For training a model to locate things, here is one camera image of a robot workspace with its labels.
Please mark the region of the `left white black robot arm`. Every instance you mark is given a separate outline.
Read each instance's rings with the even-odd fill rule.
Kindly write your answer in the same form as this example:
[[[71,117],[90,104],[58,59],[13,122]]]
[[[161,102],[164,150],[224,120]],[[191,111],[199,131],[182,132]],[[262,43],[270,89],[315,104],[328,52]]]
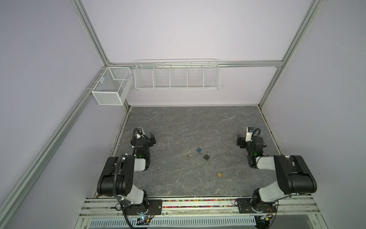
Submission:
[[[136,129],[131,139],[132,155],[107,158],[97,183],[97,193],[100,196],[115,198],[122,206],[147,209],[147,193],[137,188],[133,179],[135,172],[148,170],[151,163],[150,148],[156,144],[156,139],[153,133],[147,136],[141,130]]]

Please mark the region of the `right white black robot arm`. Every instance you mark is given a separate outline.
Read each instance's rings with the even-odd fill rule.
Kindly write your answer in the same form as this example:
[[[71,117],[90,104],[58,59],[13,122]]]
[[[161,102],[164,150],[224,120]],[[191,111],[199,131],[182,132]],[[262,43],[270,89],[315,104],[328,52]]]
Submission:
[[[247,161],[252,169],[270,170],[276,174],[276,181],[256,189],[251,205],[273,204],[292,195],[308,195],[317,191],[317,183],[302,156],[265,156],[264,140],[250,134],[250,139],[237,135],[236,145],[247,151]]]

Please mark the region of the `dark grey padlock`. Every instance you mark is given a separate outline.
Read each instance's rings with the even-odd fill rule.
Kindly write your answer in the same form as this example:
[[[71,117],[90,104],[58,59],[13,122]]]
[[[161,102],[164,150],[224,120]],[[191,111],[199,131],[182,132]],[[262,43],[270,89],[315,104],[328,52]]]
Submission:
[[[210,159],[210,157],[211,157],[211,154],[210,153],[207,153],[207,154],[204,155],[204,159],[206,161],[208,161]]]

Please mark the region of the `white mesh box basket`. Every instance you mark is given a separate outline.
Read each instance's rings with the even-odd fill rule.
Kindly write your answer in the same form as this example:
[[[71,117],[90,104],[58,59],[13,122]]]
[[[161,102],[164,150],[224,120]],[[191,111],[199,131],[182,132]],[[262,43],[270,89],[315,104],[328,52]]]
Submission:
[[[99,105],[123,106],[132,83],[130,68],[107,67],[92,89],[92,94]]]

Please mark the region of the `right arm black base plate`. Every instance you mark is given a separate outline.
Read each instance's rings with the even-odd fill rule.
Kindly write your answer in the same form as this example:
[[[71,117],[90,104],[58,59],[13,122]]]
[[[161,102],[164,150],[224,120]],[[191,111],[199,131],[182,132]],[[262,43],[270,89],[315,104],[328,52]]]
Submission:
[[[234,205],[238,208],[240,214],[267,214],[277,213],[277,207],[275,203],[257,203],[254,204],[252,198],[237,198],[234,201]]]

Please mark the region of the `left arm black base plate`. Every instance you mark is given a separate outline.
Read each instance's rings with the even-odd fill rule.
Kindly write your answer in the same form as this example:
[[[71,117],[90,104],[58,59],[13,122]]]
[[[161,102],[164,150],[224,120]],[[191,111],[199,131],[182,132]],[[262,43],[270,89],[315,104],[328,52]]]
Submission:
[[[147,205],[130,205],[125,207],[127,216],[138,215],[161,215],[163,209],[163,201],[161,199],[148,199]]]

